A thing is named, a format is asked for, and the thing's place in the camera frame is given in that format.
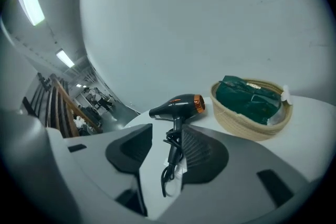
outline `hair dryer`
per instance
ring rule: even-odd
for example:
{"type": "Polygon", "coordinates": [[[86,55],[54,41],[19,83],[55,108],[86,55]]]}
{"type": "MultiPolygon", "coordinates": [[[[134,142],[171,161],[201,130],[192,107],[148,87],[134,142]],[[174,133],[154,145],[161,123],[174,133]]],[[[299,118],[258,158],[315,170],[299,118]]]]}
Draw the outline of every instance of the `hair dryer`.
{"type": "Polygon", "coordinates": [[[163,105],[149,111],[149,116],[155,119],[165,119],[174,122],[174,128],[166,133],[164,142],[171,145],[168,156],[168,167],[161,175],[162,194],[166,197],[165,183],[174,179],[175,166],[183,158],[180,146],[181,129],[185,120],[198,115],[205,110],[205,103],[199,94],[181,94],[168,100],[163,105]]]}

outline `dark green package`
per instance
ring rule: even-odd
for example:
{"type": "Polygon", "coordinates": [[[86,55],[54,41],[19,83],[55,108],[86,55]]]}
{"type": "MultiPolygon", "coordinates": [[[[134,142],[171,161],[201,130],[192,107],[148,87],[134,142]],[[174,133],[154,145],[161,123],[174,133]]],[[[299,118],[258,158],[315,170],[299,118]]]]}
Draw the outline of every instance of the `dark green package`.
{"type": "Polygon", "coordinates": [[[216,99],[228,109],[264,125],[281,108],[281,95],[234,76],[220,81],[216,99]]]}

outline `gray floor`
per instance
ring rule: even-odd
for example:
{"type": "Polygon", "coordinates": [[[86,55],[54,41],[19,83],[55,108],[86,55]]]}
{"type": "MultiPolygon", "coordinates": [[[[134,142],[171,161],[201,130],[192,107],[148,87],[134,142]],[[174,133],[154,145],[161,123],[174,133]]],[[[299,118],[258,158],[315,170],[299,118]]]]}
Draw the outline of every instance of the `gray floor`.
{"type": "Polygon", "coordinates": [[[103,132],[106,133],[120,130],[136,116],[138,116],[138,114],[135,111],[119,102],[115,102],[110,111],[107,111],[101,115],[103,118],[103,132]]]}

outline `woven basket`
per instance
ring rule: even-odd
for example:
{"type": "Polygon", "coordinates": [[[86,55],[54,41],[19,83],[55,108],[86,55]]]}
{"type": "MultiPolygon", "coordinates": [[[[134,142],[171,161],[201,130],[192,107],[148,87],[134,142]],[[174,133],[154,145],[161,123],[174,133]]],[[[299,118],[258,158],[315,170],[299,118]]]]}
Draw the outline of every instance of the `woven basket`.
{"type": "MultiPolygon", "coordinates": [[[[256,84],[260,87],[269,89],[276,93],[281,94],[283,92],[282,87],[275,83],[256,80],[256,79],[244,79],[247,82],[256,84]]],[[[287,102],[283,102],[283,107],[286,112],[285,119],[275,125],[263,125],[245,117],[242,114],[226,108],[216,99],[216,91],[219,86],[219,82],[211,87],[210,97],[214,107],[214,114],[217,122],[228,132],[253,141],[262,141],[274,137],[275,134],[280,132],[288,123],[292,116],[293,106],[287,102]]]]}

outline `tabletop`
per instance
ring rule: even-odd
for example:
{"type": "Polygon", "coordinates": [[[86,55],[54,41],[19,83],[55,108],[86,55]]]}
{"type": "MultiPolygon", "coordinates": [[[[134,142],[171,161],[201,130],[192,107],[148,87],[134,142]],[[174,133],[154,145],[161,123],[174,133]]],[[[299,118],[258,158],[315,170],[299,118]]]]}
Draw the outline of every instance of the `tabletop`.
{"type": "MultiPolygon", "coordinates": [[[[190,119],[188,124],[227,132],[214,117],[211,99],[204,98],[206,111],[190,119]]],[[[268,148],[278,157],[299,171],[309,182],[323,176],[335,152],[336,107],[311,98],[292,96],[293,114],[285,128],[265,141],[256,142],[268,148]]],[[[173,123],[149,117],[146,111],[133,119],[126,127],[153,124],[152,148],[140,168],[140,180],[144,202],[150,219],[158,218],[178,197],[181,177],[167,183],[170,197],[164,198],[160,177],[165,168],[170,145],[164,143],[166,132],[173,123]]]]}

